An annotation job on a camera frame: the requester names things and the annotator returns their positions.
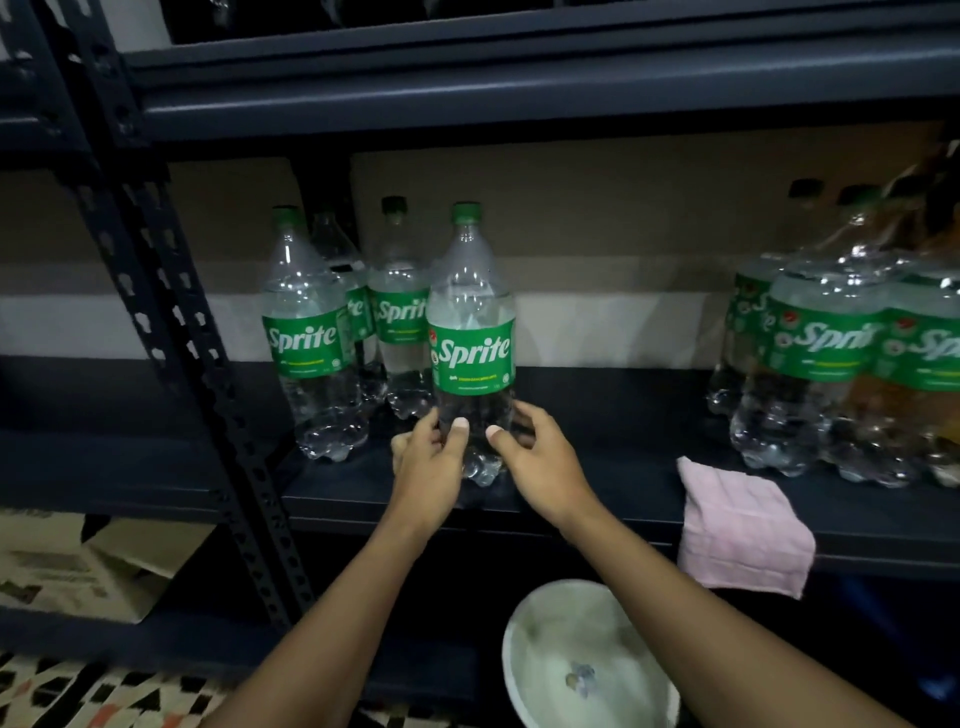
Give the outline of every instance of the pink towel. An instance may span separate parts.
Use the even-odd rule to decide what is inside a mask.
[[[686,487],[678,565],[710,589],[799,599],[817,544],[771,480],[677,460]]]

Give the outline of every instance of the green label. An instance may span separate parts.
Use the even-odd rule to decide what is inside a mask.
[[[347,307],[305,319],[263,317],[277,370],[291,379],[332,375],[353,361]]]
[[[354,341],[373,336],[373,316],[370,313],[370,289],[366,286],[347,292],[347,309]]]
[[[770,299],[757,355],[777,372],[812,381],[854,378],[873,354],[878,314],[842,314]]]
[[[733,298],[727,309],[727,330],[734,333],[758,334],[767,307],[770,281],[736,274]]]
[[[491,395],[514,383],[514,319],[498,327],[430,325],[433,383],[453,395]]]
[[[960,390],[960,320],[900,308],[887,309],[885,318],[875,375],[926,392]]]
[[[413,293],[371,291],[376,335],[385,344],[426,341],[426,299],[430,289]]]

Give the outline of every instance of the transparent bottle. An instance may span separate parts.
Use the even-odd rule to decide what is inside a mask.
[[[267,341],[300,450],[341,462],[368,437],[347,291],[310,245],[300,210],[274,207],[273,216],[277,242],[261,289]]]
[[[919,264],[889,285],[888,306],[830,459],[848,480],[898,488],[920,478],[925,458],[941,475],[955,450],[941,435],[960,412],[960,260]]]
[[[805,245],[815,239],[812,211],[823,192],[820,180],[794,180],[787,192],[789,212],[778,230],[777,248]],[[707,408],[715,415],[729,417],[740,404],[743,383],[756,360],[756,337],[766,306],[767,294],[786,255],[764,253],[743,263],[733,280],[733,295],[727,309],[720,360],[707,385]]]
[[[401,419],[420,418],[433,406],[426,342],[429,266],[414,254],[406,227],[407,201],[381,201],[387,232],[371,260],[368,286],[380,353],[387,370],[387,402]]]
[[[376,346],[371,296],[367,288],[367,266],[356,246],[337,225],[333,207],[329,204],[324,203],[320,212],[314,216],[310,240],[330,270],[340,278],[347,289],[347,308],[360,374],[360,390],[363,393],[365,413],[369,416],[383,403],[387,376]]]
[[[453,206],[453,242],[435,265],[426,316],[441,432],[467,418],[464,477],[488,486],[502,462],[487,442],[487,427],[508,428],[513,418],[516,309],[480,234],[480,217],[478,203]]]
[[[751,468],[794,476],[818,459],[838,405],[869,361],[898,271],[883,248],[879,188],[846,188],[848,220],[797,254],[770,288],[755,364],[731,419],[731,442]]]

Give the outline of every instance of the white bowl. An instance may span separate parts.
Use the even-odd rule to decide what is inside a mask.
[[[671,728],[680,694],[603,584],[566,579],[519,603],[503,675],[527,728]]]

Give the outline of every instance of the brown cardboard box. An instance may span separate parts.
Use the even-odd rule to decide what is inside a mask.
[[[0,509],[0,606],[140,622],[212,530]]]

